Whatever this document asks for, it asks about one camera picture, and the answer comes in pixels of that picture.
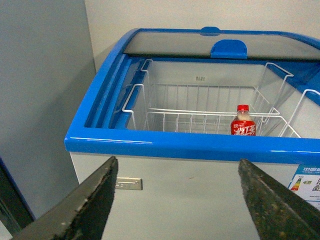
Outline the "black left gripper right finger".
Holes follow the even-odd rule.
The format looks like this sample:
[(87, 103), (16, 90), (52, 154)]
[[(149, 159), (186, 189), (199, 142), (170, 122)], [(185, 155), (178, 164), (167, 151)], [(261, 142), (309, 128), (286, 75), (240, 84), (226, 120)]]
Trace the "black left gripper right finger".
[(238, 174), (243, 197), (261, 240), (318, 240), (320, 211), (249, 160)]

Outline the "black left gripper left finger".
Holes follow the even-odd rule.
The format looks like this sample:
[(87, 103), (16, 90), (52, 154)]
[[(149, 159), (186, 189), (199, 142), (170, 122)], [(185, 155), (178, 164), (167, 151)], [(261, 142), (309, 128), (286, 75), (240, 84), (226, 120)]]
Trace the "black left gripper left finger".
[(15, 240), (100, 240), (115, 198), (118, 159), (110, 157)]

